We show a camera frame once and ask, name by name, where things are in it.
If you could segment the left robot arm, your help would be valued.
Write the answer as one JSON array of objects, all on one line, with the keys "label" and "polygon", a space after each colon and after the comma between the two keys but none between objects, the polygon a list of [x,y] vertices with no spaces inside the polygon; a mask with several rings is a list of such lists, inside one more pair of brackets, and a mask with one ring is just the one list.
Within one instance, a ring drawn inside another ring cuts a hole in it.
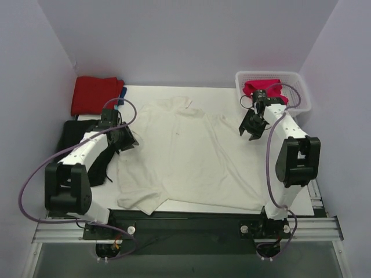
[{"label": "left robot arm", "polygon": [[109,239],[117,232],[110,210],[93,200],[93,186],[105,183],[107,168],[115,154],[139,143],[116,109],[105,108],[66,157],[45,167],[45,207],[87,222],[96,222],[96,230]]}]

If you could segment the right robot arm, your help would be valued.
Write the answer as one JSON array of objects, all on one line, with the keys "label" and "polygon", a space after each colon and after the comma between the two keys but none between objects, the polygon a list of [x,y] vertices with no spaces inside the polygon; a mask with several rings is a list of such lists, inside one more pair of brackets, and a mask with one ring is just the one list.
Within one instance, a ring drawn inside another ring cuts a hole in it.
[{"label": "right robot arm", "polygon": [[321,142],[298,126],[289,109],[281,98],[257,90],[239,127],[241,134],[250,134],[251,141],[268,133],[264,159],[268,202],[266,217],[257,221],[257,231],[263,236],[276,232],[276,220],[289,215],[296,196],[318,175]]}]

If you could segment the cream white t shirt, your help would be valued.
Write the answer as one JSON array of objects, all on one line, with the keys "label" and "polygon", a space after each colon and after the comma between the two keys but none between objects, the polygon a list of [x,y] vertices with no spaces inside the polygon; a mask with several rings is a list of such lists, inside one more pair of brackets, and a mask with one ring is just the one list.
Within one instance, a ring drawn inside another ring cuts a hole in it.
[{"label": "cream white t shirt", "polygon": [[174,97],[143,106],[131,125],[138,141],[118,160],[119,207],[152,214],[168,200],[260,211],[267,200],[262,140],[240,135],[239,120]]}]

